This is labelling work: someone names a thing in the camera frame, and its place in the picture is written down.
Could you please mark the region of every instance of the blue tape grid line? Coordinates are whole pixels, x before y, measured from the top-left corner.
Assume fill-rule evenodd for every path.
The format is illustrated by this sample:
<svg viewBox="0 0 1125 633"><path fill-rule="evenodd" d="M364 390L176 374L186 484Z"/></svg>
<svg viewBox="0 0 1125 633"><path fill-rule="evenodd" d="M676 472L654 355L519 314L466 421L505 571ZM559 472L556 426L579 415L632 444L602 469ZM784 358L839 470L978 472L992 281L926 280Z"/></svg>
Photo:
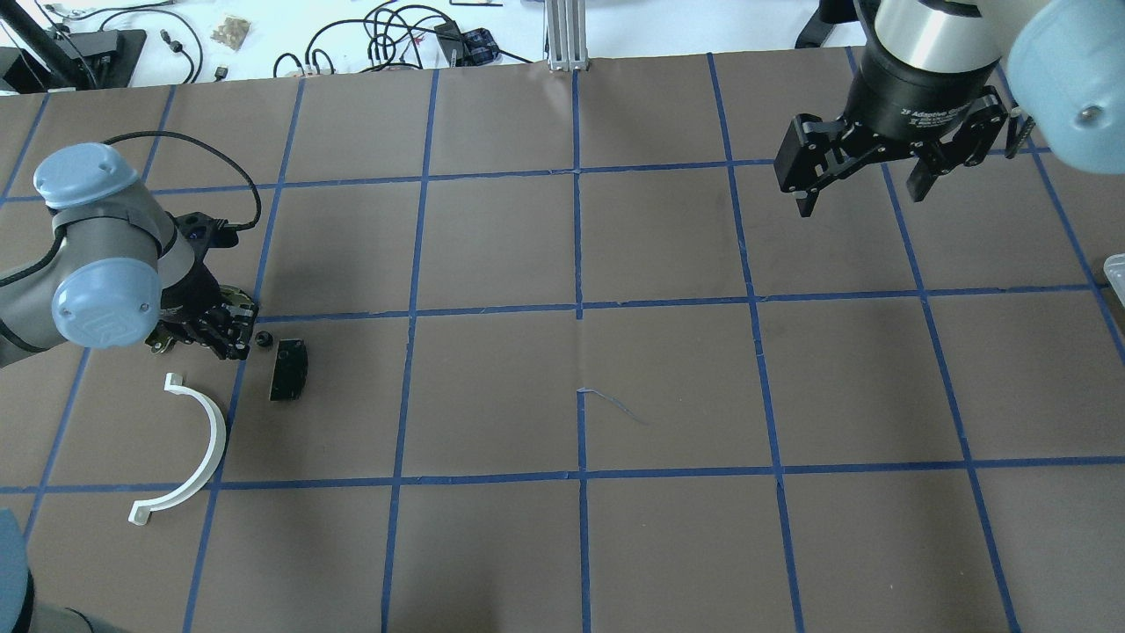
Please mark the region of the blue tape grid line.
<svg viewBox="0 0 1125 633"><path fill-rule="evenodd" d="M578 127L580 120L578 111L579 74L582 73L570 73L570 127L574 135L574 311L575 318L582 322L582 183L578 181L582 175L582 134Z"/></svg>
<svg viewBox="0 0 1125 633"><path fill-rule="evenodd" d="M1020 286L1012 288L947 288L929 290L929 296L958 295L994 295L994 293L1028 293L1087 291L1086 283L1069 283L1061 286ZM798 301L798 300L852 300L864 298L900 298L917 297L918 290L874 290L855 292L796 292L754 297L755 302ZM745 296L709 296L684 298L657 298L634 300L594 300L582 302L582 309L615 309L621 307L669 307L683 305L730 305L750 302ZM540 302L528 305L485 305L474 307L435 307L418 309L418 318L431 316L457 316L461 314L503 314L508 311L569 311L577 309L574 302ZM410 310L389 309L386 311L326 311L321 314L273 314L260 316L259 324L294 324L306 322L362 322L370 319L403 319L410 316Z"/></svg>
<svg viewBox="0 0 1125 633"><path fill-rule="evenodd" d="M27 517L27 525L24 527L24 540L26 541L32 536L32 531L35 530L35 521L39 516L39 507L43 505L43 496L47 492L47 482L51 481L51 472L55 468L55 460L58 459L58 450L63 444L63 436L66 434L66 426L70 424L71 413L74 410L74 401L78 399L79 386L82 383L82 376L86 374L87 363L90 361L90 349L82 351L82 360L78 363L78 370L74 372L74 381L71 382L70 396L66 397L66 407L63 408L62 418L58 421L58 431L55 432L55 438L51 443L51 453L47 454L47 463L43 468L43 477L39 479L39 486L35 491L35 501L32 503L32 513Z"/></svg>
<svg viewBox="0 0 1125 633"><path fill-rule="evenodd" d="M742 229L742 208L738 197L738 179L735 177L734 152L730 147L730 129L727 126L727 109L722 102L722 89L719 85L719 71L714 65L714 55L706 54L711 71L711 84L714 88L716 107L719 112L719 126L722 129L722 146L727 157L727 179L730 183L730 201L735 210L735 233L738 237L738 253L742 263L742 277L746 280L746 295L749 297L750 327L754 334L754 356L758 367L758 382L762 388L762 404L765 408L766 434L770 438L770 459L777 492L777 515L781 522L782 548L785 554L785 571L789 576L789 594L793 607L793 623L796 633L804 633L804 612L801 609L801 589L796 578L796 560L793 552L793 534L789 524L789 504L785 499L785 470L781 459L781 446L777 442L777 426L774 421L773 397L770 392L770 372L766 368L766 355L762 346L760 320L758 318L757 292L754 291L754 278L750 273L749 255L746 251L746 233Z"/></svg>
<svg viewBox="0 0 1125 633"><path fill-rule="evenodd" d="M969 468L961 460L939 462L883 462L865 464L790 464L784 467L786 476L803 474L850 474L960 471ZM1002 460L973 460L976 470L1004 469L1048 469L1125 467L1125 455L1089 455L1064 458L1015 458ZM591 481L621 479L676 479L676 478L723 478L723 477L774 477L768 467L703 467L690 469L622 469L622 470L576 470L542 471L526 473L498 473L486 476L411 476L368 477L342 479L294 479L276 481L224 481L223 490L297 490L313 488L386 488L393 486L479 486L487 483L518 483L530 481ZM91 492L163 492L173 490L177 483L83 483L47 486L46 495L81 495ZM210 490L214 485L207 485ZM0 487L0 495L36 495L38 486Z"/></svg>
<svg viewBox="0 0 1125 633"><path fill-rule="evenodd" d="M845 49L848 65L852 66L853 74L856 72L855 55L852 47ZM894 189L894 181L891 178L891 170L886 163L880 164L883 172L883 181L886 184L886 192L891 199L891 207L894 209L894 219L899 225L902 235L902 245L906 248L907 259L910 262L910 272L914 274L915 284L918 290L918 299L921 304L922 314L926 318L926 328L929 331L930 344L934 347L934 356L937 359L938 371L942 376L942 383L945 387L945 396L950 406L950 414L953 417L953 426L957 433L957 441L961 443L961 454L964 460L965 471L969 476L969 485L972 489L973 501L976 505L976 515L980 519L981 531L984 535L984 545L988 550L989 560L992 564L992 575L996 577L997 588L1000 593L1000 602L1004 605L1005 617L1008 621L1008 629L1011 633L1019 633L1019 621L1016 618L1016 611L1011 603L1011 595L1008 591L1008 581L1004 573L1004 566L1000 562L1000 553L992 534L992 525L989 521L988 508L984 505L984 495L981 491L980 479L976 476L976 468L973 463L972 449L969 445L969 437L965 433L964 422L961 418L961 408L957 405L957 397L953 390L953 380L950 376L950 368L945 361L945 352L942 349L942 341L937 333L937 324L934 320L934 311L929 305L929 292L926 289L918 259L915 256L914 244L910 241L910 232L907 227L906 217L902 214L902 205L899 201L898 192Z"/></svg>
<svg viewBox="0 0 1125 633"><path fill-rule="evenodd" d="M422 154L422 178L418 191L418 216L414 232L414 263L411 269L411 304L410 304L410 327L406 335L406 361L403 364L403 396L398 407L398 437L395 444L395 479L403 476L403 458L406 451L406 419L410 412L411 400L411 377L414 367L414 337L418 318L418 274L422 268L422 238L425 233L425 202L430 183L430 156L433 146L433 123L434 112L438 108L438 80L441 73L433 71L433 79L430 83L430 109L426 114L425 124L425 148ZM380 604L380 631L387 633L390 620L390 589L394 579L395 568L395 541L398 530L398 504L402 494L402 486L394 485L390 489L390 512L387 522L387 553L384 559L382 571L382 598Z"/></svg>
<svg viewBox="0 0 1125 633"><path fill-rule="evenodd" d="M587 491L586 461L586 394L575 394L575 406L578 421L578 551L582 570L582 633L593 630L592 608L590 599L590 501Z"/></svg>
<svg viewBox="0 0 1125 633"><path fill-rule="evenodd" d="M160 124L156 125L156 129L163 132L168 126L168 117L172 114L172 99L176 98L176 85L170 85L168 89L168 99L164 101L164 111L160 115ZM141 180L148 180L148 172L152 171L152 163L156 160L156 148L160 147L160 136L154 136L152 139L152 146L148 148L148 157L144 162L144 171L141 172Z"/></svg>
<svg viewBox="0 0 1125 633"><path fill-rule="evenodd" d="M11 168L11 175L8 177L8 182L3 186L3 191L0 191L0 204L8 200L8 193L11 192L12 184L16 183L16 177L19 175L19 169L24 165L24 159L27 157L27 150L32 146L32 138L35 137L36 129L39 128L39 121L43 120L43 112L47 109L47 101L51 100L51 92L43 96L43 100L39 102L39 109L35 112L35 118L32 119L32 128L27 130L27 137L24 138L24 144L19 147L19 155L16 156L16 164ZM38 196L34 196L33 200L39 199Z"/></svg>
<svg viewBox="0 0 1125 633"><path fill-rule="evenodd" d="M297 97L294 100L292 116L289 120L289 133L286 137L285 153L281 156L281 165L278 169L278 182L284 184L286 178L286 170L289 168L289 154L292 151L292 139L297 132L297 120L300 116L300 102L305 94L305 79L302 78L297 84ZM260 290L262 286L262 277L266 274L266 264L269 259L270 252L270 239L273 236L273 221L277 218L278 202L281 198L281 191L278 190L273 196L273 202L270 206L270 215L266 226L266 235L262 239L262 253L258 261L258 274L254 281L254 297L260 296ZM227 437L231 437L231 432L234 429L235 418L238 413L238 400L242 396L242 381L246 372L246 362L241 361L238 363L238 371L234 378L234 386L231 394L231 409L227 412ZM207 559L207 545L210 543L210 532L215 521L215 507L218 504L218 494L223 488L223 472L226 468L226 455L219 462L218 469L215 470L215 476L212 478L210 494L207 497L207 512L204 515L204 527L199 535L199 550L196 553L196 564L192 568L191 573L191 585L188 589L188 603L183 613L183 633L189 633L191 631L191 623L196 615L196 600L199 597L199 584L202 580L204 562Z"/></svg>

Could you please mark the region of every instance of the blue object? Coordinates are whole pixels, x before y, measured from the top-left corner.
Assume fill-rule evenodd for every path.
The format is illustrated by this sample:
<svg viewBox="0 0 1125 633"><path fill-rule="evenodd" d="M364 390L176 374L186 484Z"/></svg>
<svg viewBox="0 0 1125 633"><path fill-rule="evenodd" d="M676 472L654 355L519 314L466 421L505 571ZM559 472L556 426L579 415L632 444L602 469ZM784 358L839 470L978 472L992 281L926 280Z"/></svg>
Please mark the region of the blue object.
<svg viewBox="0 0 1125 633"><path fill-rule="evenodd" d="M79 143L39 163L34 182L47 206L69 208L116 193L137 178L117 150L101 143Z"/></svg>
<svg viewBox="0 0 1125 633"><path fill-rule="evenodd" d="M0 508L0 631L16 627L27 596L24 534L8 508Z"/></svg>
<svg viewBox="0 0 1125 633"><path fill-rule="evenodd" d="M1051 150L1095 173L1125 173L1125 1L1054 0L1008 54L1011 92Z"/></svg>
<svg viewBox="0 0 1125 633"><path fill-rule="evenodd" d="M58 333L82 347L133 345L156 327L160 274L127 256L100 259L58 284L51 316Z"/></svg>

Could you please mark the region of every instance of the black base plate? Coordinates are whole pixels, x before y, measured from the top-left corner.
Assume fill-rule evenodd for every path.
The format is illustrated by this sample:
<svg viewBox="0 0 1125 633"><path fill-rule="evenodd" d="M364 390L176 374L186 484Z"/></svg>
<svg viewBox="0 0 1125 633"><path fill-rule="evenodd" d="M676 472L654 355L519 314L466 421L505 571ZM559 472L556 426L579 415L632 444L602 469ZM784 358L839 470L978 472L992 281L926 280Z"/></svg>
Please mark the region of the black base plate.
<svg viewBox="0 0 1125 633"><path fill-rule="evenodd" d="M97 60L87 57L87 63L90 63L90 66L94 69L94 74L98 78L98 88L128 87L133 79L133 71L137 67L137 60L141 58L141 49L144 48L145 39L148 38L148 34L141 29L118 30L117 33L122 38L120 45L108 67L94 67L93 62ZM79 49L82 49L83 35L92 36L94 34L74 33L71 35L74 46Z"/></svg>

